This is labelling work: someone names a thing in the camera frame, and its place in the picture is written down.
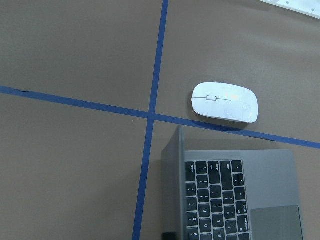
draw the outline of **laptop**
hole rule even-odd
[[[185,150],[179,126],[162,151],[163,239],[303,240],[289,150]]]

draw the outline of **black key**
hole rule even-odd
[[[209,233],[211,232],[211,219],[200,219],[199,221],[200,233]]]
[[[187,228],[186,234],[189,236],[188,240],[199,240],[199,229],[197,227]]]
[[[195,163],[195,169],[197,174],[206,174],[207,173],[207,162],[206,161],[197,161]]]
[[[213,230],[214,240],[225,240],[225,230],[224,229],[214,229]]]
[[[233,174],[233,185],[234,186],[243,186],[245,185],[244,182],[244,175],[243,174]]]
[[[247,215],[238,216],[237,220],[238,220],[239,233],[248,232],[249,231],[248,216]]]
[[[245,188],[244,187],[234,188],[234,195],[235,195],[235,200],[246,199]]]
[[[193,161],[187,161],[185,163],[185,181],[193,182],[196,180],[195,163]]]
[[[241,173],[242,172],[242,163],[240,160],[234,160],[232,162],[232,171],[234,173]]]
[[[222,212],[222,200],[220,199],[211,200],[211,212],[213,213]]]
[[[237,233],[236,220],[225,221],[225,233],[226,234],[236,234]]]
[[[212,199],[221,198],[221,187],[220,185],[210,186],[210,197]]]
[[[210,217],[210,205],[209,204],[199,204],[199,217]]]
[[[225,206],[224,207],[224,217],[225,217],[225,219],[236,218],[235,206]]]
[[[224,224],[224,215],[223,214],[212,214],[212,226],[214,228],[221,228]]]
[[[223,204],[234,204],[235,197],[233,191],[225,191],[223,192]]]
[[[209,190],[198,190],[198,202],[206,203],[209,202]]]
[[[196,186],[199,189],[209,187],[207,175],[196,176]]]
[[[213,240],[212,239],[212,234],[201,234],[200,235],[200,240]]]
[[[237,214],[246,214],[247,213],[247,203],[245,201],[237,201],[235,203],[236,213]]]
[[[222,190],[232,190],[234,187],[232,183],[230,161],[221,161],[220,169]]]
[[[195,196],[197,194],[195,183],[186,183],[185,187],[186,187],[186,195],[187,196]]]
[[[209,183],[219,184],[220,183],[220,168],[218,161],[208,162],[208,172],[209,172]]]
[[[238,237],[237,235],[229,235],[229,236],[226,236],[226,240],[238,240]]]
[[[197,226],[198,225],[198,214],[196,212],[190,212],[186,214],[187,225]]]
[[[239,240],[250,240],[249,233],[239,234]]]
[[[186,210],[187,211],[196,211],[197,210],[197,199],[195,197],[187,197]]]

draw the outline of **white mouse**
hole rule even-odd
[[[244,123],[258,118],[257,97],[242,86],[203,82],[194,88],[191,101],[194,111],[205,117]]]

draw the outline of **laptop trackpad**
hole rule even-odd
[[[303,240],[298,206],[251,210],[254,240]]]

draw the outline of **laptop keyboard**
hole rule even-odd
[[[250,240],[241,160],[187,161],[188,240]]]

